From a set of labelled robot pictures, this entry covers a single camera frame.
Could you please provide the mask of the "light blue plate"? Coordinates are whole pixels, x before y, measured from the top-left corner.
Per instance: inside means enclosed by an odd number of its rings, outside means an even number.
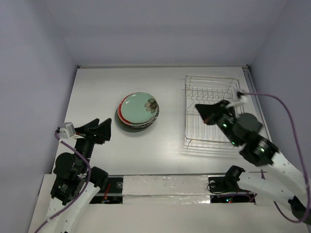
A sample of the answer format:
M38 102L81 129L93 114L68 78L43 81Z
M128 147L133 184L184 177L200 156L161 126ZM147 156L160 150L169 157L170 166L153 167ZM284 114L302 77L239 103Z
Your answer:
M131 127L126 126L124 123L121 122L121 119L118 116L117 109L115 110L115 123L120 130L124 132L128 132L128 133L138 133L149 128L149 126L145 128L131 128Z

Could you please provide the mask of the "blue white floral plate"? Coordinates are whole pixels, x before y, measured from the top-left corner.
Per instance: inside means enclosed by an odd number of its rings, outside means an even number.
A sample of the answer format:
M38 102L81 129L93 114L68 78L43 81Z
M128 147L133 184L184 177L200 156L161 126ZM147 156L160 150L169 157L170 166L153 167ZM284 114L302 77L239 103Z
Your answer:
M143 124L129 124L129 123L125 123L121 120L122 123L124 123L126 126L128 127L131 127L131 128L145 128L145 127L148 127L148 126L151 126L158 118L158 115L159 115L159 110L157 110L155 116L148 122L146 123L143 123Z

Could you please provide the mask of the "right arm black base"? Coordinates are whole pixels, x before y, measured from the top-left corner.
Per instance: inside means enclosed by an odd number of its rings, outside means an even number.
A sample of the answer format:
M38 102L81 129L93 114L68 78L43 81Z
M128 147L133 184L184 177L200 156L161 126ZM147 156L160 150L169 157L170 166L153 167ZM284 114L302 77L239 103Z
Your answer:
M242 189L238 186L237 181L230 180L225 177L209 177L207 189L212 194L229 194L229 193L239 193L251 192L247 189Z

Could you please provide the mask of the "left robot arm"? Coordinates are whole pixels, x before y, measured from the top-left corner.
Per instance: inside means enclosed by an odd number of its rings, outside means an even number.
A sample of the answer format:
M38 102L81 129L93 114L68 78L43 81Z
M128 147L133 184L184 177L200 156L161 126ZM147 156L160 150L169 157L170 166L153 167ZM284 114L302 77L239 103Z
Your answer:
M72 233L90 201L108 185L108 173L89 162L95 145L111 138L110 118L98 118L75 128L66 122L58 127L54 136L70 152L57 156L53 173L56 175L46 216L36 232Z

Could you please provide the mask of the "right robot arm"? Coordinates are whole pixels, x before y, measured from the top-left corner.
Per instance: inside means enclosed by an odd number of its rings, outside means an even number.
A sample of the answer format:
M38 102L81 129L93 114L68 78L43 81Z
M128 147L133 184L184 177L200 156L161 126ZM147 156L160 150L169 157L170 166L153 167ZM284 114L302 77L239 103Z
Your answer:
M236 115L235 103L222 100L216 104L196 104L195 108L206 125L216 125L230 143L240 148L239 154L250 164L267 171L279 184L247 175L232 166L224 177L228 190L244 189L265 195L289 209L294 223L311 223L311 188L307 172L289 162L280 149L260 135L263 125L250 113Z

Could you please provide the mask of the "white foam block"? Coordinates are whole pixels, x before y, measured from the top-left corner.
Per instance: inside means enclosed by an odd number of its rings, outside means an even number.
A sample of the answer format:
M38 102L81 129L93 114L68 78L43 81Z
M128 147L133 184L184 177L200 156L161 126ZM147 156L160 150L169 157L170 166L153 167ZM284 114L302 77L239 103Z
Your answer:
M123 178L124 204L209 204L208 176L137 175Z

